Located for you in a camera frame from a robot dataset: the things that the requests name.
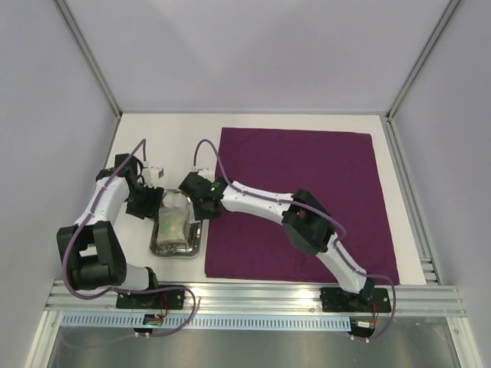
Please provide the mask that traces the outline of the green gauze packet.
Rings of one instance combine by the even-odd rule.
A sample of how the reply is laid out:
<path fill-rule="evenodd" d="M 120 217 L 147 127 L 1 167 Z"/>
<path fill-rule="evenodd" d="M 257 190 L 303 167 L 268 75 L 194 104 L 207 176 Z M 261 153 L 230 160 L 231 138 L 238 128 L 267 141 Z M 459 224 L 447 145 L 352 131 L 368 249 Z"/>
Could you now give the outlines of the green gauze packet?
<path fill-rule="evenodd" d="M 186 241 L 185 227 L 177 224 L 160 225 L 157 231 L 157 244 L 177 244 Z"/>
<path fill-rule="evenodd" d="M 177 225 L 180 224 L 185 227 L 185 234 L 186 234 L 186 227 L 187 227 L 187 216 L 184 215 L 182 212 L 166 212 L 162 211 L 159 214 L 159 226 L 164 225 L 164 224 L 173 224 Z"/>

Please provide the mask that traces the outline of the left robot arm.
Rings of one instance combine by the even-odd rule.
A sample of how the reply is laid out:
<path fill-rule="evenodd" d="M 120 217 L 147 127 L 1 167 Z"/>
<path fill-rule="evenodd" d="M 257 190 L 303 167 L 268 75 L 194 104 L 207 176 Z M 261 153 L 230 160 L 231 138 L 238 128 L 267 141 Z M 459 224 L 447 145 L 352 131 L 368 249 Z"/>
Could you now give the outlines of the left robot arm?
<path fill-rule="evenodd" d="M 143 307 L 156 305 L 161 296 L 151 268 L 127 263 L 114 224 L 122 207 L 138 219 L 156 221 L 163 188 L 140 182 L 143 163 L 129 153 L 115 156 L 114 166 L 96 176 L 95 192 L 73 225 L 58 230 L 57 244 L 65 287 L 81 300 L 93 300 L 110 291 L 133 292 Z"/>

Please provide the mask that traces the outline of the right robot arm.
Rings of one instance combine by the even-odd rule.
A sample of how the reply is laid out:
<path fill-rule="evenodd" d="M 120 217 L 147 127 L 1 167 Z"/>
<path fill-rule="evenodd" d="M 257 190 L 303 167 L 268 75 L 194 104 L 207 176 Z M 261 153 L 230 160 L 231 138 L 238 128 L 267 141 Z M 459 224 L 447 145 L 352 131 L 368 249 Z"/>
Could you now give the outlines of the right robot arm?
<path fill-rule="evenodd" d="M 267 192 L 196 172 L 187 174 L 179 190 L 190 199 L 196 220 L 239 212 L 280 225 L 295 249 L 315 256 L 334 275 L 349 307 L 362 311 L 373 302 L 374 280 L 342 245 L 345 229 L 309 191 Z"/>

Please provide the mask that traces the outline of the purple surgical drape cloth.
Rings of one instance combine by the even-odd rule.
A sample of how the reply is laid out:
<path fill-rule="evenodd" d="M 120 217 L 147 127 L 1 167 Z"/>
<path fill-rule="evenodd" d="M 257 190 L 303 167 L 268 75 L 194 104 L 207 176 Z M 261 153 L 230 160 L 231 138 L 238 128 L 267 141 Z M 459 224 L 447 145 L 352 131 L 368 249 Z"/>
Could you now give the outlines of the purple surgical drape cloth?
<path fill-rule="evenodd" d="M 398 283 L 383 190 L 367 133 L 225 128 L 219 156 L 227 176 L 276 193 L 308 190 L 347 229 L 344 248 L 384 284 Z M 332 283 L 315 257 L 296 250 L 280 225 L 225 212 L 209 223 L 210 278 Z"/>

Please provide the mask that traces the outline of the stainless steel instrument tray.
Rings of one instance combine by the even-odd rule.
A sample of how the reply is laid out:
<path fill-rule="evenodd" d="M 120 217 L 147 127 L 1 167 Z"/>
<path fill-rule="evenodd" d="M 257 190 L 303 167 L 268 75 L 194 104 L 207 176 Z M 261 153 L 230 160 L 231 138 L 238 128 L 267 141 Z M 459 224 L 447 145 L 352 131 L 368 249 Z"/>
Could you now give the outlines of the stainless steel instrument tray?
<path fill-rule="evenodd" d="M 150 252 L 152 255 L 159 258 L 193 258 L 199 254 L 201 230 L 203 223 L 196 221 L 193 214 L 193 206 L 189 197 L 189 208 L 185 211 L 164 209 L 160 205 L 159 214 L 162 211 L 166 212 L 182 212 L 187 216 L 186 241 L 184 243 L 158 245 L 157 231 L 159 228 L 159 217 L 154 223 L 153 234 L 150 240 Z"/>

